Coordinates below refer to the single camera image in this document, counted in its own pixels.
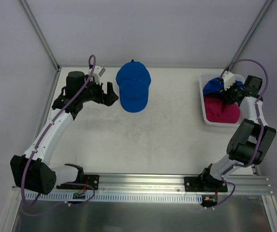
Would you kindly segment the pink cap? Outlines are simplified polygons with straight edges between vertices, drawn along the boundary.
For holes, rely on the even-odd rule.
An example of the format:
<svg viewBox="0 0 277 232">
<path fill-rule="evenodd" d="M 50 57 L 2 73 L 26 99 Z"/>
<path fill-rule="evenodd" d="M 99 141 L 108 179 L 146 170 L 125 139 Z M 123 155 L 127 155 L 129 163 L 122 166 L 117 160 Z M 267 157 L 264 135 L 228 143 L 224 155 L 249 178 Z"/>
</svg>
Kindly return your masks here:
<svg viewBox="0 0 277 232">
<path fill-rule="evenodd" d="M 236 104 L 229 104 L 215 95 L 204 96 L 205 115 L 208 121 L 235 124 L 240 118 Z"/>
</svg>

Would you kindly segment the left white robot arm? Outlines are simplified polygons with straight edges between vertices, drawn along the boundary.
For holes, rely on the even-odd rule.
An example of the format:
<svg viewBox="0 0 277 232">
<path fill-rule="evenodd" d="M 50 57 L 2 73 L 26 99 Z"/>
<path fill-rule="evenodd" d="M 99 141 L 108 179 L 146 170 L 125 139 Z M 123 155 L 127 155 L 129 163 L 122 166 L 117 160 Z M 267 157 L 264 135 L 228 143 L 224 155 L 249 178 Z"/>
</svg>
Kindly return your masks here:
<svg viewBox="0 0 277 232">
<path fill-rule="evenodd" d="M 90 101 L 111 106 L 117 100 L 113 84 L 107 82 L 107 88 L 103 90 L 98 74 L 69 72 L 66 85 L 54 100 L 43 129 L 23 155 L 14 155 L 10 161 L 15 185 L 47 195 L 53 188 L 70 185 L 78 189 L 86 184 L 88 179 L 83 168 L 78 165 L 64 164 L 58 168 L 50 168 L 52 155 L 66 129 L 83 109 L 84 103 Z"/>
</svg>

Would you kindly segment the blue cap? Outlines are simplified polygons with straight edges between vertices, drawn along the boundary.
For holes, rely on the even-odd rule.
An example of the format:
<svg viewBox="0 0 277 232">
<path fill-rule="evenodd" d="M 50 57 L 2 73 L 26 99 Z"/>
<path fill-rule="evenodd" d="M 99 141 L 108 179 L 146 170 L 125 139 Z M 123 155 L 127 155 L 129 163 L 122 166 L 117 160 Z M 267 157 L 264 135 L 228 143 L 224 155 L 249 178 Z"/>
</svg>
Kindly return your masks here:
<svg viewBox="0 0 277 232">
<path fill-rule="evenodd" d="M 224 81 L 222 81 L 219 77 L 213 78 L 210 81 L 206 83 L 206 85 L 203 88 L 203 96 L 211 95 L 211 94 L 222 94 L 224 95 L 230 95 L 234 93 L 235 89 L 241 89 L 243 86 L 243 83 L 241 81 L 235 81 L 235 85 L 233 85 L 232 90 L 225 90 L 224 89 Z"/>
<path fill-rule="evenodd" d="M 130 113 L 138 113 L 148 103 L 151 76 L 141 62 L 131 60 L 124 64 L 116 75 L 119 99 L 122 108 Z"/>
</svg>

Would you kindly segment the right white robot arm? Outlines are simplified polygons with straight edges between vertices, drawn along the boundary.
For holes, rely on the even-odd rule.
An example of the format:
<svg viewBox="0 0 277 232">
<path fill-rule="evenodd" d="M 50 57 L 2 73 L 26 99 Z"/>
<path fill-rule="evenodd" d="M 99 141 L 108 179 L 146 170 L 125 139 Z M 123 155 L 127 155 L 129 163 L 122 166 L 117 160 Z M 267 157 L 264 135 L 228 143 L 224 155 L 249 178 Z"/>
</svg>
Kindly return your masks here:
<svg viewBox="0 0 277 232">
<path fill-rule="evenodd" d="M 191 186 L 205 192 L 227 192 L 227 177 L 241 168 L 260 164 L 275 136 L 276 129 L 269 127 L 263 116 L 262 97 L 259 91 L 262 79 L 249 75 L 225 72 L 201 86 L 201 95 L 219 93 L 223 100 L 240 110 L 240 124 L 230 139 L 226 154 L 220 161 L 204 168 Z"/>
</svg>

